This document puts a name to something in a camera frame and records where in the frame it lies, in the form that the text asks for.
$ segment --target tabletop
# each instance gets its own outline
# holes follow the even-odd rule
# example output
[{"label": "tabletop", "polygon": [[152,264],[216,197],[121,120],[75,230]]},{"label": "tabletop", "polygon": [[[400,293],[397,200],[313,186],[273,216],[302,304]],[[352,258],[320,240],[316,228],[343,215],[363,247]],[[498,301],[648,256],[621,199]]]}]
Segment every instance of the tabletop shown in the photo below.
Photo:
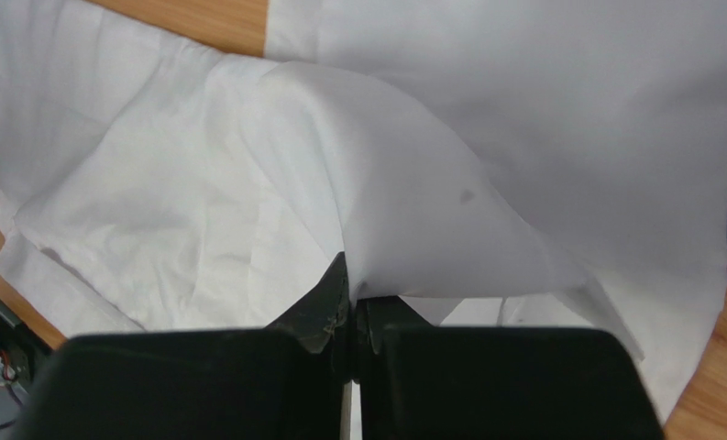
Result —
[{"label": "tabletop", "polygon": [[[93,0],[225,52],[262,56],[268,0]],[[0,248],[4,239],[0,233]],[[0,277],[0,299],[50,346],[64,336]],[[727,294],[694,378],[666,424],[670,440],[727,440]]]}]

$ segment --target wooden surface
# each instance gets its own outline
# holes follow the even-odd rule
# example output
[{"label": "wooden surface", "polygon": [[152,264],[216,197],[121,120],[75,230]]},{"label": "wooden surface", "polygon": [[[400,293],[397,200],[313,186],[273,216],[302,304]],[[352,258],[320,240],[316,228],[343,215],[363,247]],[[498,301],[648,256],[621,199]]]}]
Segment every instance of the wooden surface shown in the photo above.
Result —
[{"label": "wooden surface", "polygon": [[[220,50],[260,56],[267,0],[94,0]],[[0,247],[3,238],[0,234]],[[50,345],[63,340],[0,278],[0,298]],[[694,379],[667,423],[671,440],[727,440],[727,297]]]}]

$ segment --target stain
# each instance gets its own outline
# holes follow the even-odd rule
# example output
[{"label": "stain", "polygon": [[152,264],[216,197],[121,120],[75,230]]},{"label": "stain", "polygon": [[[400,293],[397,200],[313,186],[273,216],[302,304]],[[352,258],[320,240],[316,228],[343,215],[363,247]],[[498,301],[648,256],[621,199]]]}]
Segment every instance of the stain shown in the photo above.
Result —
[{"label": "stain", "polygon": [[463,190],[461,193],[461,204],[467,204],[475,197],[477,197],[477,195],[474,192],[470,190]]}]

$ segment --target wooden table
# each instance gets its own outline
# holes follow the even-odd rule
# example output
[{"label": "wooden table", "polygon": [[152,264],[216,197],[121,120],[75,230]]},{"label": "wooden table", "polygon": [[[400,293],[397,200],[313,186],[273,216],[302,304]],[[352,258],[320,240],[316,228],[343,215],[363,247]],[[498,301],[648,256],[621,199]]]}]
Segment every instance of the wooden table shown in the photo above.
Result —
[{"label": "wooden table", "polygon": [[[262,56],[267,0],[94,0],[227,52]],[[3,246],[0,234],[0,248]],[[64,337],[0,277],[0,299],[52,347]],[[672,440],[727,440],[727,296],[694,379],[666,427]]]}]

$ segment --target white fabric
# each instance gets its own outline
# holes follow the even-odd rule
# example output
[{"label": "white fabric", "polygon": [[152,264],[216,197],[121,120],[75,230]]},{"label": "white fabric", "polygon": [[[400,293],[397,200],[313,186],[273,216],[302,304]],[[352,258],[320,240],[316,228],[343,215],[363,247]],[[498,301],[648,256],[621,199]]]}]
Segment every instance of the white fabric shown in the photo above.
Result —
[{"label": "white fabric", "polygon": [[264,325],[345,250],[354,292],[562,292],[640,354],[412,97],[82,2],[0,2],[0,227],[0,272],[67,336]]},{"label": "white fabric", "polygon": [[[592,268],[663,417],[727,283],[727,0],[271,0],[266,56],[366,73]],[[582,325],[550,296],[512,324]]]}]

